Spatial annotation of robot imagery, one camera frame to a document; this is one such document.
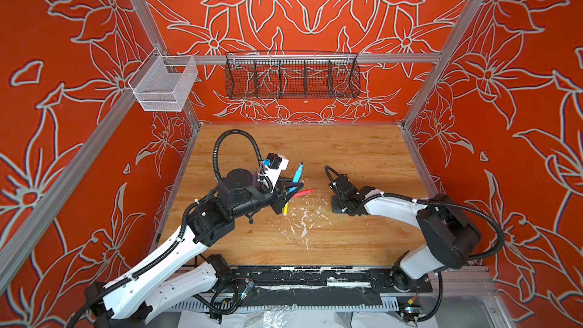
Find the red wall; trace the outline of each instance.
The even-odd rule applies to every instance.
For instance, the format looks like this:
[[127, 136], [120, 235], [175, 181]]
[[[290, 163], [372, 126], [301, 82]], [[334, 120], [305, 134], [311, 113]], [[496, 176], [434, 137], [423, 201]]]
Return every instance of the red wall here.
[[[305, 49], [441, 50], [466, 0], [147, 0], [173, 54]], [[191, 102], [208, 123], [399, 121], [430, 64], [363, 66], [352, 100], [231, 101], [221, 66], [201, 66]]]
[[[152, 47], [128, 0], [0, 3], [1, 248]], [[91, 281], [146, 256], [192, 133], [133, 106], [0, 297], [0, 326], [62, 326]]]
[[438, 187], [503, 226], [485, 263], [524, 327], [583, 325], [582, 9], [485, 0], [412, 129]]

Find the white mesh bin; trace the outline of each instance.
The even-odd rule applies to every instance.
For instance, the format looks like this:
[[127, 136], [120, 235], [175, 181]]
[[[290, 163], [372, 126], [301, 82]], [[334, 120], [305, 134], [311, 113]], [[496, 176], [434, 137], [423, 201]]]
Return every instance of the white mesh bin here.
[[182, 73], [171, 72], [164, 64], [164, 56], [155, 49], [142, 68], [148, 68], [143, 76], [134, 76], [129, 86], [145, 111], [179, 112], [198, 76], [198, 68], [191, 56]]

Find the wooden tabletop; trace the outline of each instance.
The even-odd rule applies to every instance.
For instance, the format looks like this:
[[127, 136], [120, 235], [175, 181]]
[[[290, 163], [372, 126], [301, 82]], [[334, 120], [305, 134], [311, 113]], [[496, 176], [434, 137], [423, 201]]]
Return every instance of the wooden tabletop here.
[[[273, 152], [289, 159], [282, 173], [292, 178], [304, 163], [308, 196], [294, 198], [287, 216], [265, 208], [254, 223], [239, 218], [236, 228], [204, 255], [221, 253], [231, 265], [392, 265], [405, 251], [424, 244], [421, 232], [406, 223], [374, 215], [333, 214], [324, 165], [346, 173], [358, 188], [426, 197], [397, 126], [387, 125], [204, 125], [188, 161], [162, 240], [180, 225], [182, 213], [195, 198], [216, 186], [212, 150], [224, 131], [249, 132], [262, 157]], [[222, 176], [235, 168], [258, 168], [251, 143], [240, 135], [227, 137], [219, 151]]]

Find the wooden table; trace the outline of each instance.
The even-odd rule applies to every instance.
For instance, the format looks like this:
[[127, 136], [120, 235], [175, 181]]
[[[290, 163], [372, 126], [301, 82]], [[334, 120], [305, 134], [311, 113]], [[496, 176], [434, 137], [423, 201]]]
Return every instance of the wooden table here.
[[[385, 192], [426, 197], [407, 147], [396, 126], [387, 125], [204, 125], [188, 161], [162, 234], [169, 237], [180, 225], [182, 213], [195, 198], [216, 186], [212, 150], [225, 130], [249, 132], [261, 156], [279, 153], [290, 160], [283, 176], [292, 178], [304, 163], [304, 189], [309, 196], [293, 199], [288, 216], [265, 208], [254, 224], [239, 218], [236, 228], [205, 252], [221, 253], [231, 265], [392, 265], [406, 250], [424, 244], [412, 226], [374, 215], [333, 214], [332, 191], [324, 165], [348, 174], [358, 188], [375, 186]], [[251, 143], [231, 135], [221, 145], [222, 176], [235, 168], [257, 169]]]

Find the black wire basket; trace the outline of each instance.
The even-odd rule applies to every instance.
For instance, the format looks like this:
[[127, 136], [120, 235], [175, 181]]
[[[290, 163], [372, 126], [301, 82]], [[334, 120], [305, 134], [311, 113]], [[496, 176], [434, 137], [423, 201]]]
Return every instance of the black wire basket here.
[[230, 99], [349, 99], [360, 95], [355, 53], [229, 52], [224, 79]]

